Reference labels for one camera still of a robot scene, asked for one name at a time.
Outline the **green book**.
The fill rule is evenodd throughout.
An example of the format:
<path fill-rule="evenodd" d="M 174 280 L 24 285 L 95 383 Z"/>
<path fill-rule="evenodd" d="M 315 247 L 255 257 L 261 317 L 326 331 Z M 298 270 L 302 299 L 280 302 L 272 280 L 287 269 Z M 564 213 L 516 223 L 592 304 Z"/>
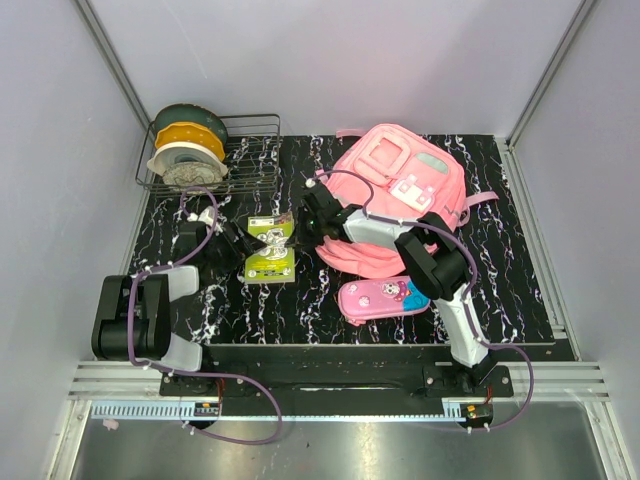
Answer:
<path fill-rule="evenodd" d="M 295 252 L 286 245 L 294 232 L 291 212 L 248 218 L 248 233 L 262 241 L 245 262 L 245 282 L 251 284 L 292 283 L 295 281 Z"/>

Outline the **pink student backpack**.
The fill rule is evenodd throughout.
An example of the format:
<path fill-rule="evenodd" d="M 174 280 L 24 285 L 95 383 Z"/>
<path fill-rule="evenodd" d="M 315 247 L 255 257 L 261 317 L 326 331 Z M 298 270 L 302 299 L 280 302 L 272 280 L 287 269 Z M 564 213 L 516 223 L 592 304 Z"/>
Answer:
<path fill-rule="evenodd" d="M 333 169 L 324 184 L 342 205 L 368 202 L 370 213 L 401 218 L 433 212 L 452 231 L 469 221 L 472 206 L 498 198 L 492 191 L 469 196 L 453 156 L 396 124 L 371 128 Z"/>

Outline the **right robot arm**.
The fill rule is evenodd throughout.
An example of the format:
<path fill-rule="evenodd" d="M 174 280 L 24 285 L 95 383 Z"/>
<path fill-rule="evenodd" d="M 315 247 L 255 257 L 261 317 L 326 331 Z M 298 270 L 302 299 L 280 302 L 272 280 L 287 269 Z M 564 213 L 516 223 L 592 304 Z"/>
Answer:
<path fill-rule="evenodd" d="M 305 189 L 297 210 L 293 244 L 311 248 L 327 239 L 398 253 L 405 273 L 435 304 L 445 326 L 452 358 L 450 387 L 470 397 L 488 387 L 496 361 L 473 306 L 477 267 L 440 216 L 427 213 L 401 219 L 368 213 L 365 206 L 342 205 L 325 185 L 314 182 Z"/>

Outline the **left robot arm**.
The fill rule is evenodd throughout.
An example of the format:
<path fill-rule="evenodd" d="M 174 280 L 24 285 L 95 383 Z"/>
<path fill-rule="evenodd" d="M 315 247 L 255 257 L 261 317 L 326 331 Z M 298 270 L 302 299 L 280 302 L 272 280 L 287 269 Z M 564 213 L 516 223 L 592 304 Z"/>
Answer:
<path fill-rule="evenodd" d="M 207 273 L 232 271 L 266 247 L 235 222 L 215 227 L 199 220 L 184 224 L 172 266 L 104 279 L 91 336 L 94 356 L 176 371 L 190 393 L 208 394 L 216 372 L 202 363 L 199 344 L 172 332 L 172 303 L 197 293 Z"/>

